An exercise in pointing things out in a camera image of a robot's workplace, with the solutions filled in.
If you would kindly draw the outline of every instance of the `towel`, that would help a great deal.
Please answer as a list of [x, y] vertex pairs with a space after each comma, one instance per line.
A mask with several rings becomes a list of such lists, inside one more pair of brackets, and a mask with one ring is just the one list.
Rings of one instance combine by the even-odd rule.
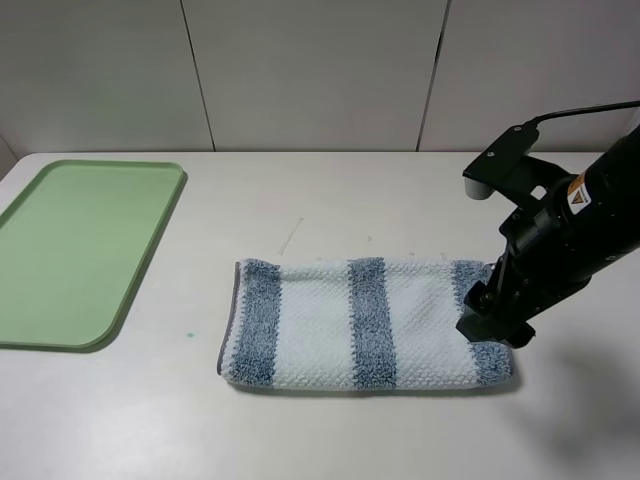
[[508, 347], [471, 344], [455, 326], [482, 262], [362, 258], [301, 266], [247, 259], [218, 373], [250, 387], [434, 390], [496, 385]]

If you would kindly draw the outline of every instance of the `plastic tray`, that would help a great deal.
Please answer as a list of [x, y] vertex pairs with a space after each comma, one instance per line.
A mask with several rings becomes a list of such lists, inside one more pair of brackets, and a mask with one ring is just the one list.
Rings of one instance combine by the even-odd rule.
[[172, 163], [43, 168], [0, 215], [0, 347], [90, 351], [109, 337], [185, 180]]

